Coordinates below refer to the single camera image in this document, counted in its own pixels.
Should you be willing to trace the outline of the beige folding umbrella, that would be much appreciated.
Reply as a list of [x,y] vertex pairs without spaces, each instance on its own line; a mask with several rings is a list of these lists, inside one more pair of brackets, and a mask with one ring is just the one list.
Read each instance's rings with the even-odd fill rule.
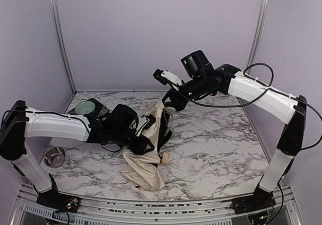
[[128,168],[120,170],[120,174],[147,191],[158,191],[166,186],[157,166],[164,160],[160,150],[173,134],[173,115],[160,100],[149,105],[139,117],[149,119],[152,124],[140,127],[137,141],[123,151]]

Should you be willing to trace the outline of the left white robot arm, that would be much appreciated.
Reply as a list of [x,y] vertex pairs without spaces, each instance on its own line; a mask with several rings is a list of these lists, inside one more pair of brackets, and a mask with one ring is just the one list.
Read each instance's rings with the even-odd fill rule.
[[35,160],[26,144],[30,137],[74,139],[86,143],[126,146],[137,155],[154,150],[143,135],[156,121],[152,115],[141,115],[126,105],[117,105],[105,118],[93,114],[67,115],[28,108],[18,100],[4,113],[1,122],[1,157],[10,161],[40,193],[56,192],[54,181]]

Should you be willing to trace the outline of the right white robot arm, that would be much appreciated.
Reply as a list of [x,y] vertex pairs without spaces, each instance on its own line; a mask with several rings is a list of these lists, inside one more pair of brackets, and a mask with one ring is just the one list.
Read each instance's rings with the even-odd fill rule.
[[277,150],[257,187],[258,190],[272,192],[302,149],[305,97],[282,92],[230,64],[216,69],[207,64],[189,71],[189,74],[192,80],[187,83],[168,70],[157,70],[153,75],[163,85],[171,86],[167,93],[169,104],[177,111],[185,109],[188,102],[198,104],[198,100],[208,95],[222,93],[242,99],[248,105],[254,104],[284,123]]

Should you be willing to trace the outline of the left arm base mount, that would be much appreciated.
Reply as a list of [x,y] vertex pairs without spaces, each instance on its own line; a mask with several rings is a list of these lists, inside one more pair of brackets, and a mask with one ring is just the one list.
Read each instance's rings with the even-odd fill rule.
[[37,203],[50,208],[58,209],[60,212],[77,213],[80,203],[80,198],[77,196],[67,195],[58,191],[56,182],[51,174],[49,174],[52,186],[46,192],[39,192],[34,187],[38,198]]

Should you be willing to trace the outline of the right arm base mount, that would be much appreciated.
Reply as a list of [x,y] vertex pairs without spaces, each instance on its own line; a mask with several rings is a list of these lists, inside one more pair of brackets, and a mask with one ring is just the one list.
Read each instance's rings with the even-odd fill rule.
[[255,188],[252,195],[234,198],[229,206],[235,214],[242,214],[274,206],[273,192],[267,192],[259,187]]

